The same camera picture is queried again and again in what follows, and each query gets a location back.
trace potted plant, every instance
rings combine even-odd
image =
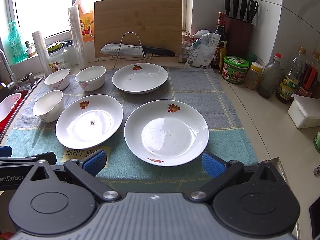
[[[26,41],[26,46],[27,46],[27,55],[28,55],[28,57],[32,57],[34,54],[36,54],[35,47],[32,47],[30,45],[29,41]]]

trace bamboo cutting board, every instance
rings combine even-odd
[[[135,32],[143,46],[169,49],[181,54],[182,0],[103,0],[94,3],[95,57],[101,48],[120,43],[123,34]],[[134,34],[123,44],[140,45]]]

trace yellow card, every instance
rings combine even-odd
[[[89,149],[85,149],[85,150],[75,150],[75,149],[65,148],[61,162],[64,163],[64,162],[71,160],[71,159],[82,160],[85,157],[89,156],[91,153],[94,153],[96,150],[99,150],[99,149],[103,149],[107,153],[107,163],[106,163],[106,166],[104,166],[104,168],[106,169],[106,168],[108,168],[110,147],[104,147],[104,146],[97,146],[97,147],[93,147],[93,148],[89,148]]]

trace green soap bottle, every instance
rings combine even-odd
[[[12,50],[14,62],[20,62],[28,57],[27,47],[22,41],[23,35],[18,31],[16,27],[16,21],[12,21],[9,25],[12,24],[12,31],[9,33],[8,40]]]

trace plate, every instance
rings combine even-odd
[[[209,140],[208,125],[193,107],[174,100],[146,103],[132,112],[124,139],[138,158],[158,166],[177,166],[198,157]]]
[[[112,77],[113,84],[129,94],[145,94],[159,88],[168,72],[155,64],[136,63],[120,68]]]
[[[123,109],[118,100],[107,95],[81,98],[68,106],[56,125],[61,144],[71,149],[87,149],[110,138],[119,128]]]

